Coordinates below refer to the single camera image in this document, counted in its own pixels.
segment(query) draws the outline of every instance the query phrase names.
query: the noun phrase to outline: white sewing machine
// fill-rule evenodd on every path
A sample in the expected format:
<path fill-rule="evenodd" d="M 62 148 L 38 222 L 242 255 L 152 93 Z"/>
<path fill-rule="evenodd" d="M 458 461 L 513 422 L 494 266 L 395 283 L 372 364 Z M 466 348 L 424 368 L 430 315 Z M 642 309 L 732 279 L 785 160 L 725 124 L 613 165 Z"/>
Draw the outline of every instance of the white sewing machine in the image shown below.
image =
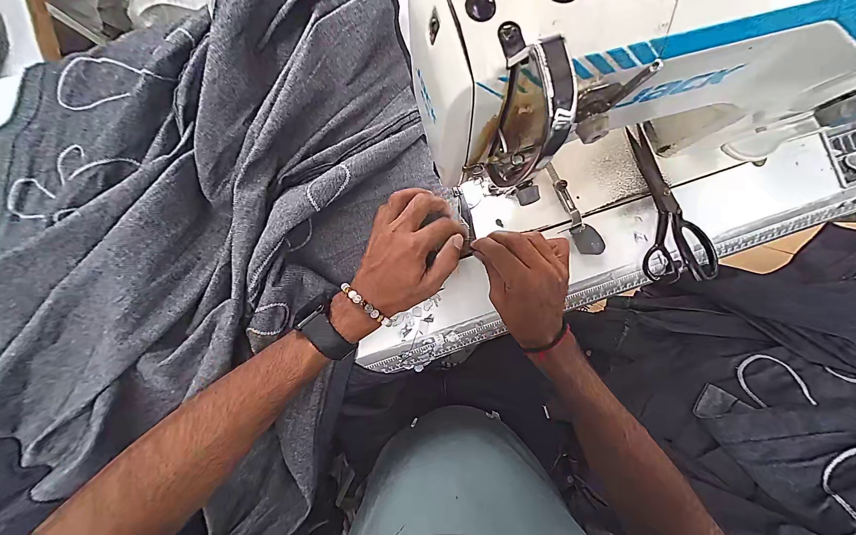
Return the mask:
<path fill-rule="evenodd" d="M 636 264 L 654 212 L 623 127 L 642 126 L 720 254 L 856 210 L 856 0 L 408 9 L 414 91 L 441 182 L 458 187 L 477 236 L 572 238 L 583 254 L 571 259 L 568 307 L 645 282 Z M 599 243 L 577 239 L 595 237 L 588 222 Z M 500 334 L 486 292 L 483 269 L 462 260 L 436 302 L 363 341 L 360 364 L 416 368 Z"/>

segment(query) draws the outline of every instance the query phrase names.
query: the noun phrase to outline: black watch strap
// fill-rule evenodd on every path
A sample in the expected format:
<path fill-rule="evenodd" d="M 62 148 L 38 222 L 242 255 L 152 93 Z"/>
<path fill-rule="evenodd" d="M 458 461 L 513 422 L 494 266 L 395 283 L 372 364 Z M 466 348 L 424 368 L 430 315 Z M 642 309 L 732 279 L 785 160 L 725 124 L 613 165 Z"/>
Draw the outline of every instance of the black watch strap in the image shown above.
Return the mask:
<path fill-rule="evenodd" d="M 340 361 L 356 351 L 358 344 L 346 342 L 329 322 L 329 300 L 323 301 L 295 329 L 309 339 L 319 353 L 329 360 Z"/>

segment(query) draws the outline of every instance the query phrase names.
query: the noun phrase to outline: hand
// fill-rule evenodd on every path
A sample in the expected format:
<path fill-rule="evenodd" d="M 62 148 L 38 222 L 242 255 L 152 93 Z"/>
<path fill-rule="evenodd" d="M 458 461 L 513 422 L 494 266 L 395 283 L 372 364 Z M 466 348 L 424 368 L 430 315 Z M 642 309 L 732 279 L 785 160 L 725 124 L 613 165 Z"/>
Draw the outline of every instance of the hand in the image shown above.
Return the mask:
<path fill-rule="evenodd" d="M 443 217 L 420 228 L 431 213 Z M 427 189 L 393 193 L 374 216 L 362 266 L 350 286 L 386 317 L 435 295 L 458 266 L 464 244 L 464 227 L 451 216 L 451 205 Z M 429 268 L 426 259 L 432 251 L 437 255 Z M 332 322 L 346 340 L 362 339 L 378 327 L 362 308 L 339 295 L 332 304 Z"/>
<path fill-rule="evenodd" d="M 550 345 L 563 326 L 570 242 L 497 231 L 472 244 L 491 281 L 491 303 L 525 349 Z"/>

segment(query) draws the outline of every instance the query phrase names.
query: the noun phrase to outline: white stitched outline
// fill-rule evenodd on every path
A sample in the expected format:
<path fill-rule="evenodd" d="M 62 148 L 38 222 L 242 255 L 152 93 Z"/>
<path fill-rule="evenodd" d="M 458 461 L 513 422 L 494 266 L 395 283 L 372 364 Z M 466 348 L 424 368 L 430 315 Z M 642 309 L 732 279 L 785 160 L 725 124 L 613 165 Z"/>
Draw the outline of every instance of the white stitched outline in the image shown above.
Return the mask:
<path fill-rule="evenodd" d="M 834 468 L 837 468 L 840 463 L 843 463 L 848 458 L 853 457 L 855 455 L 856 447 L 852 447 L 842 452 L 840 455 L 835 457 L 830 463 L 827 464 L 827 466 L 825 467 L 825 472 L 821 478 L 821 488 L 825 490 L 828 496 L 834 498 L 834 501 L 837 502 L 838 505 L 843 507 L 844 510 L 848 512 L 848 515 L 850 515 L 850 518 L 854 519 L 854 522 L 856 522 L 856 511 L 854 510 L 854 507 L 851 507 L 848 502 L 845 502 L 844 498 L 838 496 L 837 493 L 832 491 L 830 484 L 828 484 L 828 481 L 831 479 L 831 473 L 834 471 Z"/>
<path fill-rule="evenodd" d="M 113 164 L 116 162 L 124 162 L 126 164 L 136 165 L 137 167 L 141 166 L 141 162 L 138 162 L 137 160 L 131 160 L 130 158 L 102 158 L 100 160 L 95 160 L 95 161 L 91 162 L 90 164 L 84 164 L 84 165 L 78 167 L 75 170 L 75 172 L 72 173 L 71 176 L 68 177 L 67 179 L 68 179 L 68 181 L 71 181 L 72 179 L 74 179 L 74 177 L 80 175 L 81 173 L 83 173 L 89 169 L 95 168 L 98 165 Z"/>
<path fill-rule="evenodd" d="M 294 248 L 292 242 L 289 241 L 289 238 L 286 238 L 286 242 L 289 244 L 289 252 L 304 248 L 305 245 L 309 243 L 309 240 L 312 239 L 312 219 L 307 219 L 306 221 L 309 223 L 309 234 L 306 236 L 306 239 L 304 239 L 301 244 Z"/>
<path fill-rule="evenodd" d="M 131 67 L 131 66 L 127 65 L 126 63 L 122 63 L 116 59 L 111 59 L 111 58 L 107 58 L 107 57 L 94 58 L 94 57 L 87 57 L 87 56 L 78 56 L 78 57 L 72 59 L 71 61 L 69 61 L 67 63 L 67 65 L 65 65 L 65 68 L 62 68 L 61 74 L 58 75 L 58 85 L 55 89 L 55 100 L 58 102 L 58 105 L 65 108 L 65 109 L 70 109 L 71 111 L 83 111 L 85 109 L 92 109 L 93 107 L 101 106 L 101 104 L 106 104 L 106 103 L 109 103 L 109 102 L 130 96 L 130 92 L 128 91 L 125 93 L 119 93 L 116 95 L 107 96 L 105 98 L 96 100 L 90 104 L 85 104 L 82 106 L 73 106 L 71 104 L 65 103 L 65 101 L 62 99 L 62 87 L 65 86 L 65 77 L 67 76 L 68 71 L 71 70 L 71 66 L 78 63 L 79 61 L 91 62 L 91 63 L 110 63 L 110 64 L 116 65 L 118 67 L 124 67 L 127 70 L 130 70 L 131 72 L 134 72 L 135 74 L 138 74 L 140 76 L 147 75 L 147 76 L 151 76 L 153 78 L 157 78 L 159 80 L 166 80 L 169 82 L 176 82 L 177 81 L 175 78 L 167 78 L 166 76 L 160 76 L 160 74 L 157 74 L 156 72 L 151 72 L 150 70 L 148 70 L 146 68 Z"/>
<path fill-rule="evenodd" d="M 65 184 L 65 169 L 63 168 L 65 165 L 65 156 L 70 154 L 72 151 L 77 151 L 81 159 L 85 159 L 85 150 L 78 144 L 69 145 L 65 147 L 64 151 L 58 153 L 58 158 L 55 159 L 55 168 L 58 169 L 58 180 L 63 185 Z"/>
<path fill-rule="evenodd" d="M 76 213 L 77 211 L 78 209 L 61 209 L 60 211 L 52 214 L 52 221 L 53 223 L 58 223 L 65 218 L 65 215 Z"/>
<path fill-rule="evenodd" d="M 257 314 L 260 312 L 265 312 L 265 311 L 270 310 L 270 309 L 278 309 L 278 308 L 286 309 L 286 313 L 287 314 L 289 313 L 289 305 L 287 305 L 286 303 L 270 303 L 269 305 L 263 305 L 262 307 L 259 307 L 256 310 L 254 310 L 253 313 Z"/>
<path fill-rule="evenodd" d="M 849 382 L 849 383 L 854 383 L 854 384 L 856 384 L 856 379 L 855 379 L 855 378 L 853 378 L 853 377 L 848 377 L 847 375 L 842 375 L 839 371 L 834 370 L 834 369 L 833 369 L 833 368 L 831 368 L 831 367 L 825 366 L 825 371 L 826 371 L 827 373 L 830 373 L 830 374 L 831 374 L 831 375 L 833 375 L 834 377 L 837 377 L 838 379 L 844 379 L 845 381 L 847 381 L 847 382 Z"/>
<path fill-rule="evenodd" d="M 791 373 L 791 377 L 794 377 L 794 380 L 798 383 L 799 386 L 801 386 L 801 392 L 802 394 L 804 394 L 807 400 L 810 401 L 812 405 L 818 405 L 818 402 L 816 402 L 811 396 L 811 392 L 807 390 L 807 384 L 805 384 L 804 381 L 801 380 L 801 377 L 799 377 L 798 374 L 789 365 L 783 363 L 779 359 L 769 357 L 767 355 L 752 355 L 751 357 L 744 359 L 742 361 L 742 364 L 738 365 L 738 368 L 735 370 L 735 374 L 738 375 L 738 383 L 742 385 L 742 389 L 745 391 L 745 393 L 755 400 L 755 403 L 762 406 L 763 408 L 768 407 L 767 405 L 765 405 L 765 402 L 758 399 L 758 396 L 756 396 L 754 392 L 751 391 L 751 388 L 749 388 L 749 386 L 745 384 L 745 367 L 759 359 L 768 359 L 770 361 L 777 362 L 783 367 L 785 367 L 785 370 L 789 371 L 789 373 Z"/>
<path fill-rule="evenodd" d="M 187 30 L 186 30 L 186 29 L 184 29 L 184 28 L 178 28 L 177 30 L 173 30 L 173 31 L 172 31 L 171 33 L 169 33 L 169 34 L 167 35 L 167 37 L 165 37 L 163 40 L 164 40 L 164 41 L 169 41 L 169 40 L 170 40 L 170 38 L 171 38 L 171 37 L 173 37 L 173 36 L 174 36 L 175 34 L 177 34 L 177 33 L 183 33 L 184 35 L 186 35 L 186 36 L 187 36 L 187 39 L 189 39 L 189 40 L 190 40 L 190 42 L 191 42 L 191 43 L 193 43 L 193 45 L 194 45 L 194 46 L 196 46 L 196 45 L 197 45 L 197 40 L 196 40 L 196 39 L 194 39 L 194 38 L 193 38 L 193 35 L 190 35 L 190 32 L 189 32 L 189 31 L 187 31 Z"/>
<path fill-rule="evenodd" d="M 38 188 L 42 193 L 47 195 L 48 197 L 54 199 L 56 195 L 51 191 L 48 191 L 40 182 L 35 180 L 34 178 L 20 178 L 12 183 L 11 188 L 8 189 L 8 197 L 6 197 L 6 210 L 8 213 L 12 215 L 16 215 L 19 219 L 45 219 L 48 216 L 44 213 L 21 213 L 18 211 L 18 208 L 15 206 L 18 201 L 18 186 L 21 184 L 33 184 L 35 188 Z"/>
<path fill-rule="evenodd" d="M 260 273 L 263 272 L 263 268 L 265 268 L 267 266 L 267 264 L 273 258 L 273 255 L 276 254 L 276 251 L 279 250 L 279 246 L 281 246 L 281 245 L 282 245 L 282 240 L 279 240 L 279 243 L 277 243 L 275 246 L 273 246 L 273 250 L 269 251 L 267 258 L 264 259 L 263 263 L 260 264 L 260 268 L 256 270 L 256 273 L 253 274 L 253 278 L 250 279 L 248 286 L 253 286 L 256 283 L 256 280 L 260 278 Z"/>
<path fill-rule="evenodd" d="M 316 212 L 320 212 L 322 208 L 327 207 L 329 203 L 335 201 L 339 197 L 339 194 L 342 192 L 342 190 L 345 189 L 346 185 L 349 184 L 349 181 L 352 180 L 352 174 L 349 171 L 349 167 L 345 166 L 344 164 L 338 164 L 336 165 L 336 168 L 342 169 L 342 171 L 345 173 L 345 178 L 342 180 L 342 184 L 339 185 L 339 188 L 336 189 L 336 194 L 333 195 L 327 203 L 322 205 L 322 207 L 319 206 L 319 204 L 312 196 L 312 187 L 316 183 L 316 180 L 310 182 L 309 185 L 306 186 L 306 198 L 309 199 L 309 203 L 312 205 L 312 208 L 316 209 Z"/>
<path fill-rule="evenodd" d="M 282 329 L 265 331 L 265 330 L 256 330 L 255 328 L 249 326 L 246 328 L 246 331 L 247 332 L 255 332 L 255 334 L 258 334 L 260 336 L 276 336 L 277 334 L 280 334 L 282 332 Z"/>

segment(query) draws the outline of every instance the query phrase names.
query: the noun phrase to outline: red thread bracelet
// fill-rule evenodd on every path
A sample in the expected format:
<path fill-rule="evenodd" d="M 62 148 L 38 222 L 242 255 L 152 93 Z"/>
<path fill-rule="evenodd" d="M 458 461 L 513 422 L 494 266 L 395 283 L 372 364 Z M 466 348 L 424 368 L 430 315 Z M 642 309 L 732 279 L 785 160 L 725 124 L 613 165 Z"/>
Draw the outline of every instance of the red thread bracelet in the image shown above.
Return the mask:
<path fill-rule="evenodd" d="M 532 357 L 535 362 L 540 364 L 547 359 L 547 352 L 553 349 L 553 347 L 559 346 L 568 334 L 573 333 L 570 331 L 570 324 L 567 323 L 566 320 L 564 320 L 563 327 L 560 329 L 560 333 L 557 335 L 556 338 L 553 339 L 553 342 L 551 342 L 550 345 L 544 347 L 534 347 L 531 349 L 523 349 L 524 354 L 529 357 Z"/>

